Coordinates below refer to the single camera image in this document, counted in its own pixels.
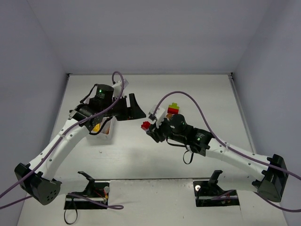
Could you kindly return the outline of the small red lego brick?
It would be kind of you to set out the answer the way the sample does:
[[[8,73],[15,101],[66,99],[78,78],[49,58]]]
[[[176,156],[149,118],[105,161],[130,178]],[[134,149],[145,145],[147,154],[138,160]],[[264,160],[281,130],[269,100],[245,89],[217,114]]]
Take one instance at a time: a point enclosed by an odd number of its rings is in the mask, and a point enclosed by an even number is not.
[[[150,125],[151,125],[150,122],[144,121],[144,122],[142,123],[142,125],[141,125],[141,128],[142,128],[144,131],[146,131],[146,130],[149,129]]]

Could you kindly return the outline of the brown lego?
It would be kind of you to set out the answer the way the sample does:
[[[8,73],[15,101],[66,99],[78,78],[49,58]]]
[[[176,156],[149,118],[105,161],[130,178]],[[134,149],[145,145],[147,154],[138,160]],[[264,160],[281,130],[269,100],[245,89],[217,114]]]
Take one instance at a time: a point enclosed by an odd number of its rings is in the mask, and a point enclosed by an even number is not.
[[[170,114],[170,113],[168,113],[168,114],[166,115],[166,117],[167,117],[168,119],[170,119],[172,116],[173,116],[173,115]]]

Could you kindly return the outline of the yellow long lego plate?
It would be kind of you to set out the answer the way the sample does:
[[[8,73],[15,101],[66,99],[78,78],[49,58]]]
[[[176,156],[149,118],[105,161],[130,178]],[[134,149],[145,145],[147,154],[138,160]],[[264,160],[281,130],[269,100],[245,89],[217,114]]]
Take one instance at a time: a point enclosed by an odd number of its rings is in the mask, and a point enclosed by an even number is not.
[[[95,127],[92,129],[92,133],[97,133],[101,130],[101,123],[98,123],[95,125]]]

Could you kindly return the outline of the brown lego plate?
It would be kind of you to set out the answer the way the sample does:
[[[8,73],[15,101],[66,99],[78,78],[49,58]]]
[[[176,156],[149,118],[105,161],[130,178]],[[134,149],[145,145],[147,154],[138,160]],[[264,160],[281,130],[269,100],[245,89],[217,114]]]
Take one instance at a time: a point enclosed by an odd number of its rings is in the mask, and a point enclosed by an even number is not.
[[[110,132],[110,125],[104,127],[103,130],[102,130],[102,133],[104,133],[104,134],[109,134],[109,132]]]

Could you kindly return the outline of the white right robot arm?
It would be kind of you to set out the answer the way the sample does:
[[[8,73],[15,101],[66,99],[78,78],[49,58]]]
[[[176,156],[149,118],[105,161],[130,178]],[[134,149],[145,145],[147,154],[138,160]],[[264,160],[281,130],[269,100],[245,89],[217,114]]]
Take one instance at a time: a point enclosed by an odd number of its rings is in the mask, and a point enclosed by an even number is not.
[[[215,138],[211,132],[187,124],[181,114],[175,114],[170,119],[164,118],[160,124],[146,121],[141,128],[157,143],[171,139],[176,142],[174,146],[184,147],[192,155],[218,159],[246,172],[247,179],[230,180],[233,184],[237,183],[240,189],[256,191],[272,202],[282,200],[288,179],[283,157],[235,150],[233,146]]]

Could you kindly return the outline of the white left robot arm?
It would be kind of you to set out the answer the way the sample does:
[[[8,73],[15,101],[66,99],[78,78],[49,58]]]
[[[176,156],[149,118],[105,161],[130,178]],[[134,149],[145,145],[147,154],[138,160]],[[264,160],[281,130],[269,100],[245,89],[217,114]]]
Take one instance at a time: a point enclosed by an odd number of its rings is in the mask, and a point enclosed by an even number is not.
[[[74,110],[63,128],[47,147],[28,164],[19,163],[15,175],[20,187],[42,205],[48,205],[61,190],[61,182],[54,176],[64,159],[79,141],[89,135],[103,118],[116,118],[118,121],[146,118],[139,107],[135,95],[124,96],[121,83],[113,86],[96,84],[93,98],[84,97]]]

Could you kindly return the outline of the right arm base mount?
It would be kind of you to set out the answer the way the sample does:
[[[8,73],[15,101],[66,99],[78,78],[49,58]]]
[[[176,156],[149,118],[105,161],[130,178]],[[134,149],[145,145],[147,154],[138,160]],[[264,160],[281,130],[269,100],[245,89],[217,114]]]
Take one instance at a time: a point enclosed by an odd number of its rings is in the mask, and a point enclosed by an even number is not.
[[[222,170],[215,170],[208,180],[194,180],[194,196],[196,207],[228,207],[239,206],[236,190],[222,190],[218,178]]]

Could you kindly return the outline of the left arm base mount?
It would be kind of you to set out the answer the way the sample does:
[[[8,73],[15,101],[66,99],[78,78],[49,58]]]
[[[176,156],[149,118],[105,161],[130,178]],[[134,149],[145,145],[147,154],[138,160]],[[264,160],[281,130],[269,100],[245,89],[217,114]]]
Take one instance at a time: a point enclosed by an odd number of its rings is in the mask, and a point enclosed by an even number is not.
[[[85,177],[88,181],[83,191],[69,192],[65,197],[64,204],[64,222],[67,225],[73,225],[78,219],[79,210],[122,210],[124,206],[121,204],[110,205],[109,204],[109,193],[110,193],[110,182],[99,181],[94,179],[89,174],[78,171],[78,174]],[[66,217],[67,210],[75,211],[75,219],[69,222]]]

